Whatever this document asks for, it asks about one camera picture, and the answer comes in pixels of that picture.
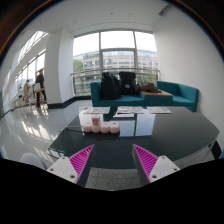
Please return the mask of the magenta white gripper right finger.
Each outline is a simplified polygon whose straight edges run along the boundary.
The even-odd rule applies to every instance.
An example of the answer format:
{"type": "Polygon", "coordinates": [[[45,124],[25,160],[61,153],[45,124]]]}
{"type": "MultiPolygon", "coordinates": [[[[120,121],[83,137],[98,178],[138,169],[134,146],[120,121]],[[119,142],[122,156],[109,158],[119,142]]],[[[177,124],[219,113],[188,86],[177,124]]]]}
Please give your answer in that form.
{"type": "Polygon", "coordinates": [[[180,170],[167,156],[156,156],[152,152],[134,144],[133,160],[141,184],[149,184],[180,170]]]}

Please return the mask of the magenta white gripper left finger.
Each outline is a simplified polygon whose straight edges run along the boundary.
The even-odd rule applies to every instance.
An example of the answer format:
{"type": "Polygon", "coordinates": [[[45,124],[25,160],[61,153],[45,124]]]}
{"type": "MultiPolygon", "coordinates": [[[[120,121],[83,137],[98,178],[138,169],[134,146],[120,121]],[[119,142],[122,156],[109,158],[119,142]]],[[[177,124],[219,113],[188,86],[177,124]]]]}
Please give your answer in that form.
{"type": "Polygon", "coordinates": [[[74,184],[85,184],[94,153],[94,146],[87,146],[70,157],[60,157],[47,171],[74,184]]]}

